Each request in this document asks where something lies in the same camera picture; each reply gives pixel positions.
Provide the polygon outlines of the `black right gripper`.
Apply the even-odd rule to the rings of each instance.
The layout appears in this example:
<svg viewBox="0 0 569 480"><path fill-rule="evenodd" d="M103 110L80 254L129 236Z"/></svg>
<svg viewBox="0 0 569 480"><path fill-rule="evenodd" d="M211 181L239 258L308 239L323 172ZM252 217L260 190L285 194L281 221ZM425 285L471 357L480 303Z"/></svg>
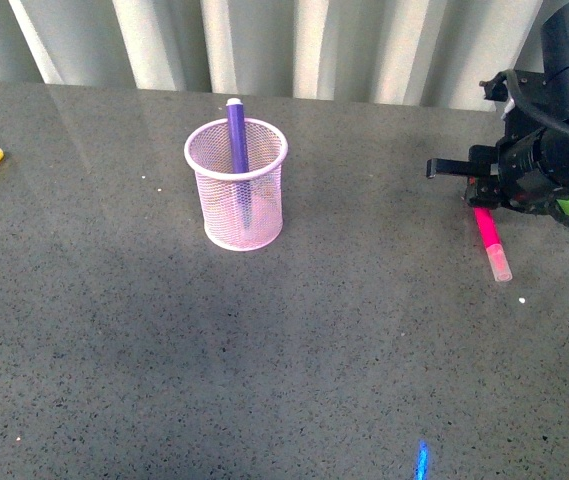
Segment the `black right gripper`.
<svg viewBox="0 0 569 480"><path fill-rule="evenodd" d="M482 81L488 100L505 102L503 137L476 145L469 160L431 158L425 176L469 177L465 202L546 215L569 197L569 77L548 84L534 72L506 70Z"/></svg>

